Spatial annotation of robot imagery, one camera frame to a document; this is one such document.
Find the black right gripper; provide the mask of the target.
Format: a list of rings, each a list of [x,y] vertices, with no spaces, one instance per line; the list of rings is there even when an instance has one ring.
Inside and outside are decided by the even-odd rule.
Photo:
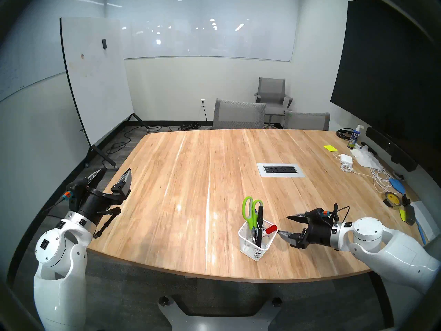
[[[278,230],[277,234],[293,248],[306,249],[310,244],[319,244],[331,247],[331,231],[333,220],[331,218],[308,218],[305,213],[287,216],[287,219],[297,223],[308,224],[302,233],[291,233]]]

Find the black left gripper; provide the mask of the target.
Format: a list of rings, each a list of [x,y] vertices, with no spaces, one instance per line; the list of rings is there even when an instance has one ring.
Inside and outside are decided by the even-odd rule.
[[[119,200],[126,200],[131,192],[132,171],[130,168],[120,177],[119,181],[111,187],[111,194],[98,191],[98,185],[104,178],[107,168],[103,167],[87,177],[87,191],[81,200],[76,213],[79,213],[93,224],[99,224],[104,215],[119,215]]]

